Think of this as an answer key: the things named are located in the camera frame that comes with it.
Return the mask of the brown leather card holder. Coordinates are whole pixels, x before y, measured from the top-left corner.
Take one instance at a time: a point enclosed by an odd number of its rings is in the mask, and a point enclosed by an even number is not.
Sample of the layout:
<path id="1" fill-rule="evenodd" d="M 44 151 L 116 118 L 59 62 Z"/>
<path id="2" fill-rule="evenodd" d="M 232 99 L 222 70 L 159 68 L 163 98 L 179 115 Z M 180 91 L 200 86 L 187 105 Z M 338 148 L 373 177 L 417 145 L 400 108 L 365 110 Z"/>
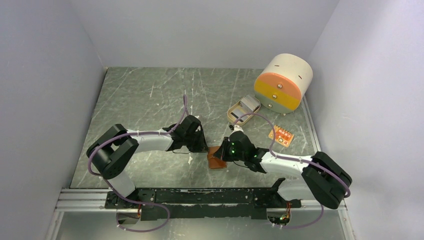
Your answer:
<path id="1" fill-rule="evenodd" d="M 208 168 L 211 170 L 217 170 L 217 169 L 225 169 L 227 168 L 227 163 L 223 160 L 221 160 L 218 157 L 214 156 L 214 153 L 219 149 L 219 146 L 210 146 L 208 148 L 207 153 L 207 161 L 208 161 Z"/>

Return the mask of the beige plastic tray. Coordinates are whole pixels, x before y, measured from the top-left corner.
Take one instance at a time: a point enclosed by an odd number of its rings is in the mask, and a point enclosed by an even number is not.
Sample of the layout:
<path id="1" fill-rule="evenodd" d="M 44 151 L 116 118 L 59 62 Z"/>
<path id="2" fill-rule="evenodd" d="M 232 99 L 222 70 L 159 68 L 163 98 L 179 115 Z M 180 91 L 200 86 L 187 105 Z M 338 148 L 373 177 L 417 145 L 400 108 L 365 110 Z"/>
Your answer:
<path id="1" fill-rule="evenodd" d="M 260 109 L 261 103 L 252 95 L 245 95 L 237 103 L 231 106 L 227 111 L 227 119 L 230 124 L 233 124 L 236 119 L 241 117 L 237 122 L 238 125 L 244 125 L 251 117 L 252 114 L 248 113 L 257 113 Z"/>

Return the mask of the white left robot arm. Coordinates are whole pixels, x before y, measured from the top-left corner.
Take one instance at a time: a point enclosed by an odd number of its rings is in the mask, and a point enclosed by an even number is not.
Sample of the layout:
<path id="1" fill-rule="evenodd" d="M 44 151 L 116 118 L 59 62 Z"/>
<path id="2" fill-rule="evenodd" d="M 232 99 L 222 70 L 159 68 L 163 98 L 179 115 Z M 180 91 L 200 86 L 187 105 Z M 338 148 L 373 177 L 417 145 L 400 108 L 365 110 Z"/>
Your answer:
<path id="1" fill-rule="evenodd" d="M 118 201 L 134 207 L 139 193 L 125 168 L 134 154 L 150 151 L 172 152 L 186 147 L 190 153 L 206 153 L 207 142 L 201 121 L 188 115 L 176 124 L 154 131 L 135 131 L 113 125 L 86 151 L 88 165 L 115 190 Z"/>

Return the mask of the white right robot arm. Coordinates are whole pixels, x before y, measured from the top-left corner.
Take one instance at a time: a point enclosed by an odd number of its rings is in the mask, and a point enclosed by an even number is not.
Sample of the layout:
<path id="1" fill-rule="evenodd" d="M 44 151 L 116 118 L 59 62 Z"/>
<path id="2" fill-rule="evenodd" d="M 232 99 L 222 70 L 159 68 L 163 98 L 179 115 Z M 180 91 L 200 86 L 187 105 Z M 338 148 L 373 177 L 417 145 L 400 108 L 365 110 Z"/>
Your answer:
<path id="1" fill-rule="evenodd" d="M 213 155 L 224 162 L 241 161 L 253 172 L 294 177 L 270 193 L 275 207 L 291 200 L 316 200 L 326 208 L 337 209 L 350 196 L 351 176 L 322 151 L 312 156 L 275 153 L 256 147 L 243 131 L 235 130 Z"/>

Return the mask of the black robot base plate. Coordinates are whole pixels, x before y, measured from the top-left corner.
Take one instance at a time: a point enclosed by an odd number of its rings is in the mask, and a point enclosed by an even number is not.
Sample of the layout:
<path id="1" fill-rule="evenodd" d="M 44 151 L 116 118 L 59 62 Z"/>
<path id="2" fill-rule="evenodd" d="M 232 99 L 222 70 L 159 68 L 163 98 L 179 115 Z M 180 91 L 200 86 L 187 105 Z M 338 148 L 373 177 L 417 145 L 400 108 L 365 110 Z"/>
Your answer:
<path id="1" fill-rule="evenodd" d="M 266 220 L 270 209 L 301 207 L 299 199 L 286 201 L 275 187 L 138 188 L 129 199 L 123 200 L 110 191 L 104 207 L 140 214 L 141 221 L 238 217 Z"/>

